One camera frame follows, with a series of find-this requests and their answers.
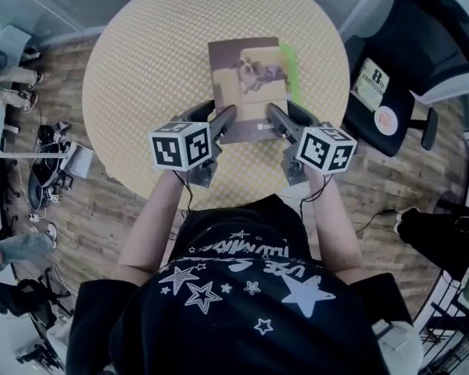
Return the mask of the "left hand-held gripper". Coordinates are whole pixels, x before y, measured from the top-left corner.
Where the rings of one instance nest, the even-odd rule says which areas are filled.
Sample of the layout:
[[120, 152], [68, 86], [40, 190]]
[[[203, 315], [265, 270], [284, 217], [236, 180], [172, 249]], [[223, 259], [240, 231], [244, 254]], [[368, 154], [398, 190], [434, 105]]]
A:
[[149, 132], [153, 166], [181, 172], [190, 184], [209, 187], [222, 152], [217, 142], [227, 134], [237, 117], [237, 107], [229, 105], [207, 122], [214, 110], [214, 100], [204, 101]]

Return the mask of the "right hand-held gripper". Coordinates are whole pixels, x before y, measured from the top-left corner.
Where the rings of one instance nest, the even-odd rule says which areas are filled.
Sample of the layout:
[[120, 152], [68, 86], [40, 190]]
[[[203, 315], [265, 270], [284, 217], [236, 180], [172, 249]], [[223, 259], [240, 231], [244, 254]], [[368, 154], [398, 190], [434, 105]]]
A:
[[289, 147], [283, 151], [281, 168], [290, 186], [306, 181], [304, 166], [329, 176], [348, 169], [357, 141], [342, 129], [320, 126], [314, 114], [288, 100], [285, 113], [274, 103], [267, 105], [267, 119]]

